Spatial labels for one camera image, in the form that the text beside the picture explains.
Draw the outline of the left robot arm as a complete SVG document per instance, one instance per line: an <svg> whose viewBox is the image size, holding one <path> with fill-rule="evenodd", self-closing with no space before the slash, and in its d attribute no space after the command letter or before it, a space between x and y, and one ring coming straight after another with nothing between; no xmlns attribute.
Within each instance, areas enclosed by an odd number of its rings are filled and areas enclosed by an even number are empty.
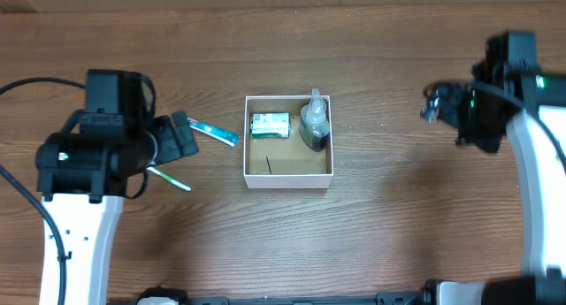
<svg viewBox="0 0 566 305"><path fill-rule="evenodd" d="M42 304L104 304L128 179L197 154L187 114L155 108L149 77L90 70L84 108L38 149L37 190L56 226L44 229Z"/></svg>

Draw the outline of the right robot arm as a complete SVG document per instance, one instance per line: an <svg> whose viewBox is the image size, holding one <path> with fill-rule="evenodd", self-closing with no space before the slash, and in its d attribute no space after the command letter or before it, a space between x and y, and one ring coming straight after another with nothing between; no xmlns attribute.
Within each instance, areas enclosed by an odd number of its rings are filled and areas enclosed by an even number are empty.
<svg viewBox="0 0 566 305"><path fill-rule="evenodd" d="M469 81L424 88L420 112L457 131L455 144L494 154L508 140L516 161L524 220L521 274L463 283L433 279L413 304L565 302L565 76L538 63L537 38L509 30L486 41Z"/></svg>

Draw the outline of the clear bottle with dark liquid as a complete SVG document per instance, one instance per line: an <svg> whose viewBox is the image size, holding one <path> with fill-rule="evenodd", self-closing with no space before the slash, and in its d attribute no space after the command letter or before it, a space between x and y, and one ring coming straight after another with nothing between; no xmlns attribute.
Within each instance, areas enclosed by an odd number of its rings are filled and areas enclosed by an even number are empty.
<svg viewBox="0 0 566 305"><path fill-rule="evenodd" d="M318 88L311 90L308 104L301 109L300 135L305 144L313 151L325 148L330 134L330 123L327 116L327 105Z"/></svg>

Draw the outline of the white teal toothpaste tube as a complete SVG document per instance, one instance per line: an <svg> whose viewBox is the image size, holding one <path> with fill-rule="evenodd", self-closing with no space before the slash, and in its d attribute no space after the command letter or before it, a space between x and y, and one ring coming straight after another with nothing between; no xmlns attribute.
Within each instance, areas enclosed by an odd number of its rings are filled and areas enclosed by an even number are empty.
<svg viewBox="0 0 566 305"><path fill-rule="evenodd" d="M207 124L202 121L197 121L193 118L187 120L189 126L199 133L206 134L211 138L224 143L225 145L234 148L239 140L237 133L232 133L216 126Z"/></svg>

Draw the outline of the green white packet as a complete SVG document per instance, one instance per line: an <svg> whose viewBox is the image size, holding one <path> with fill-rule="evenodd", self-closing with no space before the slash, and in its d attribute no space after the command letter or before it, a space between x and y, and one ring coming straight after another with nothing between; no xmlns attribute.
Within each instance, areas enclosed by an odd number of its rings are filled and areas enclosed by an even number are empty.
<svg viewBox="0 0 566 305"><path fill-rule="evenodd" d="M250 135L255 139L283 138L290 136L291 117L289 113L256 113L252 115Z"/></svg>

